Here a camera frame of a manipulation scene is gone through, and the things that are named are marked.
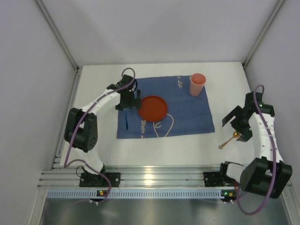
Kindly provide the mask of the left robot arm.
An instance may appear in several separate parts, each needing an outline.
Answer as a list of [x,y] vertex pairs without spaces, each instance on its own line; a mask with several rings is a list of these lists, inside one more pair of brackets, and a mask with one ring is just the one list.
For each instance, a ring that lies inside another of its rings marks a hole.
[[69,111],[64,139],[69,143],[64,168],[82,162],[91,174],[104,174],[105,165],[94,147],[98,141],[98,119],[114,108],[118,111],[141,108],[141,91],[133,76],[122,74],[116,84],[110,84],[95,100],[82,108]]

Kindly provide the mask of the blue handled utensil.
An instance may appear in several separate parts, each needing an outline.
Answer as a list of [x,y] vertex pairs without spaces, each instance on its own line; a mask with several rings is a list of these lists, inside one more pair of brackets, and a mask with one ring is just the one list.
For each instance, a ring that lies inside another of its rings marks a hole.
[[125,122],[126,122],[126,130],[128,130],[128,111],[125,110]]

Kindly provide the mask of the gold spoon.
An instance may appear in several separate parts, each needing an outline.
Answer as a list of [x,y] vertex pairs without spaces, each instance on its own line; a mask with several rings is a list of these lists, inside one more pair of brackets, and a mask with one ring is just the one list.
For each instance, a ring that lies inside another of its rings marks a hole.
[[219,145],[219,149],[221,150],[221,149],[223,149],[231,140],[233,140],[233,139],[237,139],[237,138],[239,138],[240,137],[240,134],[239,133],[237,133],[236,131],[233,133],[233,135],[232,135],[232,137],[229,139],[229,140],[227,140],[226,142],[224,142],[223,144],[221,144],[221,145]]

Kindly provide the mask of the red plate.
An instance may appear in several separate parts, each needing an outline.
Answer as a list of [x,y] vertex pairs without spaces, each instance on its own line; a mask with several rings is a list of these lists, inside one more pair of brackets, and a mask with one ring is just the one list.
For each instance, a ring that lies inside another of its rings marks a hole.
[[142,99],[138,115],[146,122],[161,121],[168,112],[167,103],[158,96],[147,96]]

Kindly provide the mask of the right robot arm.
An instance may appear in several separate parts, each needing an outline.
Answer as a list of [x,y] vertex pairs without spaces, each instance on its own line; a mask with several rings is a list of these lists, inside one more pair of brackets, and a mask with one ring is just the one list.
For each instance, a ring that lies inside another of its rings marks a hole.
[[274,131],[275,111],[272,105],[263,103],[262,97],[262,93],[246,94],[244,107],[236,106],[222,119],[223,125],[230,123],[239,134],[238,141],[253,142],[254,159],[248,166],[226,161],[220,165],[220,176],[226,183],[239,183],[242,191],[277,199],[293,169],[280,156]]

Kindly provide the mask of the frame post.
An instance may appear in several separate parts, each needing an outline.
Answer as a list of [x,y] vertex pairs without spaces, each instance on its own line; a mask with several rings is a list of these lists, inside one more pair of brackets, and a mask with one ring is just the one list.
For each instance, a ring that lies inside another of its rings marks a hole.
[[279,12],[281,11],[282,7],[286,3],[286,0],[277,0],[270,16],[268,17],[266,23],[264,24],[262,30],[260,31],[257,39],[255,40],[253,46],[251,47],[249,53],[246,56],[246,59],[242,63],[243,68],[246,69],[248,64],[250,63],[251,59],[253,58],[254,54],[258,50],[259,46],[261,45],[262,41],[264,40],[268,30],[270,29],[271,25],[277,18]]
[[51,32],[55,36],[56,40],[58,41],[58,44],[60,45],[62,51],[64,52],[65,56],[67,57],[69,63],[72,65],[72,67],[77,71],[79,69],[79,66],[77,65],[74,57],[72,56],[63,36],[61,35],[58,27],[56,26],[52,16],[50,15],[46,5],[42,0],[34,0],[34,3],[36,4],[37,8],[43,15],[44,19],[46,20]]

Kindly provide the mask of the left frame post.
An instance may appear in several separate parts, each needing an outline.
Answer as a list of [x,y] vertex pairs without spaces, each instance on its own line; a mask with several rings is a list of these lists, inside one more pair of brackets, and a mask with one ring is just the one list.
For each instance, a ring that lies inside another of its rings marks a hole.
[[72,65],[72,67],[77,71],[79,69],[79,66],[77,65],[74,57],[72,56],[63,36],[61,35],[58,27],[56,26],[52,16],[50,15],[46,5],[42,0],[34,0],[34,3],[36,4],[37,8],[43,15],[44,19],[46,20],[51,32],[55,36],[56,40],[58,41],[58,44],[60,45],[62,51],[64,52],[65,56],[67,57],[69,63]]

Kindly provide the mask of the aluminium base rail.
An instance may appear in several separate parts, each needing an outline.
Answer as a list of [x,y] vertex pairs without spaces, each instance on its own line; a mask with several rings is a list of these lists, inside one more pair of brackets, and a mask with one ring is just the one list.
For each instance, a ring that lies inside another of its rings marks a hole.
[[[79,188],[79,168],[54,168],[41,173],[38,188]],[[218,172],[219,166],[108,166],[120,173],[120,188],[202,188],[204,172]]]

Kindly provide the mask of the pink plastic cup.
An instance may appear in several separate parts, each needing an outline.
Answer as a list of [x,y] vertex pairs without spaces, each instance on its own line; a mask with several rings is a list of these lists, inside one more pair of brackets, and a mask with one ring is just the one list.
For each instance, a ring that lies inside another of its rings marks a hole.
[[206,83],[206,77],[201,73],[196,73],[190,77],[190,94],[199,96]]

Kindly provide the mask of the right frame post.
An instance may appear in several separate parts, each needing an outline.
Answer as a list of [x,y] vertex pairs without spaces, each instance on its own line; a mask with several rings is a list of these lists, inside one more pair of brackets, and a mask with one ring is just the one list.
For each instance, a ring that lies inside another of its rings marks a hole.
[[250,63],[251,59],[253,58],[254,54],[258,50],[259,46],[261,45],[262,41],[264,40],[268,30],[270,29],[271,25],[277,18],[279,12],[281,11],[282,7],[286,3],[286,0],[277,0],[270,16],[268,17],[266,23],[264,24],[262,30],[260,31],[257,39],[255,40],[253,46],[251,47],[249,53],[246,56],[246,59],[242,63],[243,68],[246,69],[248,64]]

